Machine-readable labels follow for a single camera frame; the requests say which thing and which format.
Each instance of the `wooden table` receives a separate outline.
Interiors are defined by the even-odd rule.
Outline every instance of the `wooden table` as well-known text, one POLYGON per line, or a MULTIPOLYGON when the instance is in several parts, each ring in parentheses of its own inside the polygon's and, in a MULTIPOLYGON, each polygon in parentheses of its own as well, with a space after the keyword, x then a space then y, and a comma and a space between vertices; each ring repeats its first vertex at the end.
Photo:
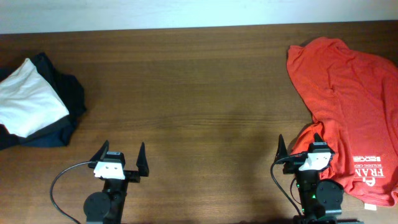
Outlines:
MULTIPOLYGON (((147 146, 150 177, 129 186, 124 223, 293 217, 269 168, 278 135, 291 147, 312 121, 286 72, 287 49, 319 36, 398 64, 397 21, 0 35, 2 67, 44 51, 79 79, 88 107, 68 147, 0 151, 0 223, 71 223, 52 206, 50 184, 107 139, 127 169, 147 146)), ((281 170, 288 190, 293 177, 281 170)), ((84 223, 83 202, 102 186, 79 167, 57 182, 55 200, 84 223)), ((398 212, 363 210, 347 195, 342 217, 395 223, 398 212)))

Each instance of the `orange shirt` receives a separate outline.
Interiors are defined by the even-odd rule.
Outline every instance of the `orange shirt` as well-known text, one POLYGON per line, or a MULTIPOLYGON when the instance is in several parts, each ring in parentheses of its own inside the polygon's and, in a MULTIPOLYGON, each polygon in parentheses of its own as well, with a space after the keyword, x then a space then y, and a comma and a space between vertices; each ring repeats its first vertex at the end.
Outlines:
POLYGON ((321 37, 290 46, 287 70, 312 113, 293 153, 318 133, 336 152, 321 179, 339 182, 365 203, 398 202, 398 69, 377 55, 321 37))

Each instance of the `folded clothes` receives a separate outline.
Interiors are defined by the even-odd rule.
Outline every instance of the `folded clothes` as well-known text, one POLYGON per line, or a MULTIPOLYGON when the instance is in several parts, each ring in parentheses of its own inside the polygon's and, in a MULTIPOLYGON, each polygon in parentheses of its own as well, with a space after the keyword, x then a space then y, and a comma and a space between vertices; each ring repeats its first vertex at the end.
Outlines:
MULTIPOLYGON (((64 75, 58 72, 44 53, 34 56, 31 61, 36 66, 38 73, 51 85, 63 101, 69 115, 26 138, 9 134, 5 127, 0 125, 0 149, 18 144, 33 147, 66 146, 77 127, 77 118, 86 111, 84 89, 73 75, 64 75)), ((0 82, 11 73, 12 70, 0 68, 0 82)))
POLYGON ((27 58, 0 83, 0 124, 10 134, 27 137, 58 121, 69 111, 27 58))

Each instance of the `white wall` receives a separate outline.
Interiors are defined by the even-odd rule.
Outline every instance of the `white wall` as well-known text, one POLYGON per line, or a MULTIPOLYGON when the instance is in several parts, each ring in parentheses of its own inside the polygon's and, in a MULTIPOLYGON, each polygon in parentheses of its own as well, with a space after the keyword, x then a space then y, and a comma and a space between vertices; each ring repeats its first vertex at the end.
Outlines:
POLYGON ((0 34, 398 19, 398 0, 0 0, 0 34))

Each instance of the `robotic arm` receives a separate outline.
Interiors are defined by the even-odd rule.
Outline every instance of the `robotic arm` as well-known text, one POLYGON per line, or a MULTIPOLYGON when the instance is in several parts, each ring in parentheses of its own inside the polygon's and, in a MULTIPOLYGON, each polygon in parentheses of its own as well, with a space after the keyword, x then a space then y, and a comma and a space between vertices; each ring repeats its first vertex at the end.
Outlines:
POLYGON ((363 222, 338 222, 337 215, 341 215, 341 203, 343 202, 344 189, 339 183, 324 179, 320 180, 319 173, 330 166, 335 152, 319 136, 314 135, 315 142, 311 143, 307 152, 300 154, 287 154, 282 135, 279 136, 278 150, 275 161, 271 166, 271 176, 275 183, 293 203, 298 211, 294 216, 295 224, 360 224, 363 222), (275 164, 284 164, 284 174, 294 174, 297 180, 297 188, 300 194, 303 215, 296 204, 284 192, 275 180, 272 168, 275 164))
POLYGON ((149 168, 142 143, 137 166, 138 171, 123 170, 124 155, 121 152, 109 152, 109 142, 90 159, 89 168, 94 169, 95 177, 104 180, 102 192, 88 196, 84 204, 87 224, 117 224, 121 222, 127 187, 130 182, 139 183, 141 177, 149 176, 149 168))

